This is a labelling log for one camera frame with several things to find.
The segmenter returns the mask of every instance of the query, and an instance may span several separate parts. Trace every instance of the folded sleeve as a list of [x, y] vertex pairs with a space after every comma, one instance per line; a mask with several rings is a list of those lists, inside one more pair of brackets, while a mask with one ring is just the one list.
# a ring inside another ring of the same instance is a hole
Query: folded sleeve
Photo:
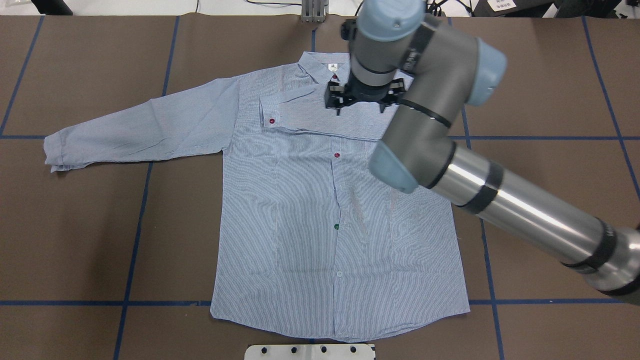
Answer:
[[224, 151], [231, 141], [239, 102], [237, 78], [151, 99], [44, 140], [51, 172], [96, 162], [168, 160]]

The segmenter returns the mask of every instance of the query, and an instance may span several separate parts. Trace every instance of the white floor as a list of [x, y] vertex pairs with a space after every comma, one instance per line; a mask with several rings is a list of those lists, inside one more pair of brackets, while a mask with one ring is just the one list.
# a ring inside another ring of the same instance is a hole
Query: white floor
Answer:
[[[256, 0], [297, 3], [300, 0]], [[208, 15], [279, 15], [300, 14], [300, 6], [257, 5], [245, 0], [65, 0], [75, 15], [182, 15], [196, 12]], [[473, 7], [478, 0], [471, 0]], [[353, 15], [360, 0], [329, 0], [328, 13]], [[442, 5], [447, 16], [468, 17], [465, 8], [456, 0]], [[618, 13], [637, 19], [640, 10], [625, 4], [616, 7]], [[0, 15], [39, 15], [29, 0], [0, 0]]]

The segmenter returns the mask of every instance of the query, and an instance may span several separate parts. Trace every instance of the light blue shirt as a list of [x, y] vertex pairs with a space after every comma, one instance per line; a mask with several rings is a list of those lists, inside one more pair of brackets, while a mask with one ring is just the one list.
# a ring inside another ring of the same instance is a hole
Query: light blue shirt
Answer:
[[348, 54], [304, 53], [68, 127], [45, 139], [46, 163], [60, 171], [223, 151], [215, 318], [356, 342], [466, 313], [451, 205], [371, 175], [395, 109], [325, 109], [329, 63], [345, 82]]

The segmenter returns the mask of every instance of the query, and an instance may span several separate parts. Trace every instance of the blue plastic cap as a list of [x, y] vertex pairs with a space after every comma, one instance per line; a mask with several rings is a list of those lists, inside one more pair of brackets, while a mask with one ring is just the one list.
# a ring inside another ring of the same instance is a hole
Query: blue plastic cap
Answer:
[[413, 175], [382, 141], [378, 141], [371, 154], [369, 171], [380, 181], [403, 193], [412, 193], [418, 187]]
[[491, 97], [507, 69], [507, 57], [478, 38], [478, 63], [467, 104], [479, 106]]
[[358, 31], [376, 41], [395, 41], [413, 33], [424, 19], [422, 0], [365, 0]]

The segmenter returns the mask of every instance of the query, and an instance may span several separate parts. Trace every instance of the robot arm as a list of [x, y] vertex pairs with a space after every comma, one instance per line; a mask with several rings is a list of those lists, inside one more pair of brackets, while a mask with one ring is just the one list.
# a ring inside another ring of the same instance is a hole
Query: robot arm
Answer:
[[[613, 228], [447, 136], [462, 106], [484, 103], [499, 84], [502, 53], [425, 15], [421, 0], [367, 0], [342, 34], [351, 74], [344, 86], [328, 84], [327, 107], [399, 104], [371, 156], [374, 176], [405, 193], [432, 189], [528, 239], [596, 290], [640, 305], [639, 232]], [[397, 69], [414, 76], [407, 91], [394, 81]]]

